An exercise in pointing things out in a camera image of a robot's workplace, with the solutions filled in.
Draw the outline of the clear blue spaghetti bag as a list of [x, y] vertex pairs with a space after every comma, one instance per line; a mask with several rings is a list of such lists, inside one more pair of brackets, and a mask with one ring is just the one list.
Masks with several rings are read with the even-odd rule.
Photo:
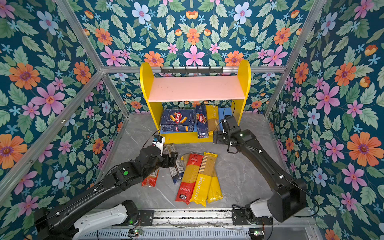
[[177, 152], [176, 147], [174, 145], [165, 145], [164, 153], [169, 156], [174, 156], [175, 166], [169, 167], [168, 169], [170, 171], [173, 183], [176, 184], [177, 182], [180, 182], [182, 180], [185, 172], [183, 164], [179, 159], [179, 152]]

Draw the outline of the dark blue Barilla spaghetti bag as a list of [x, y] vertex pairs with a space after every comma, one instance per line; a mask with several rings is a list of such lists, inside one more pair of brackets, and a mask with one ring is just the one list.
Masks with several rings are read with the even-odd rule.
[[198, 138], [207, 139], [209, 137], [209, 129], [205, 105], [196, 106], [196, 118]]

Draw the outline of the blue Barilla pasta box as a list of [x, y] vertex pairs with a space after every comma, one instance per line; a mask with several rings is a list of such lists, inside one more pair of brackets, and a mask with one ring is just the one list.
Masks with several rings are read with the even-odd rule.
[[196, 111], [164, 110], [160, 126], [163, 132], [193, 132], [196, 124]]

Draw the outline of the yellow Pastatime spaghetti bag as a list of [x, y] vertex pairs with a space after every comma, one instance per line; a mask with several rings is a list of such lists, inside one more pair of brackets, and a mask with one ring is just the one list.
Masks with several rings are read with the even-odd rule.
[[215, 171], [217, 154], [204, 152], [203, 161], [197, 175], [194, 191], [190, 202], [197, 205], [207, 206], [207, 197]]

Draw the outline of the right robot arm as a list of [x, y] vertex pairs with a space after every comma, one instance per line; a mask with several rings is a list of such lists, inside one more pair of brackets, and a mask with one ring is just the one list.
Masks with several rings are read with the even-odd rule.
[[260, 141], [250, 130], [242, 130], [234, 116], [226, 115], [222, 120], [222, 131], [214, 132], [213, 143], [226, 145], [227, 152], [236, 148], [235, 154], [247, 157], [267, 181], [272, 196], [269, 199], [256, 199], [245, 206], [245, 214], [259, 219], [273, 217], [282, 223], [305, 208], [307, 187], [302, 179], [293, 179], [265, 151]]

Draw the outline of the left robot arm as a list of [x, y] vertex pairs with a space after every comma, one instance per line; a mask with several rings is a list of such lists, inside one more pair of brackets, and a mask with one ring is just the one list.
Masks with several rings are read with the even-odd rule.
[[72, 240], [79, 233], [75, 222], [104, 201], [141, 183], [158, 168], [176, 166], [178, 152], [161, 155], [161, 150], [148, 146], [128, 162], [114, 166], [103, 179], [62, 206], [51, 210], [41, 208], [34, 213], [39, 240]]

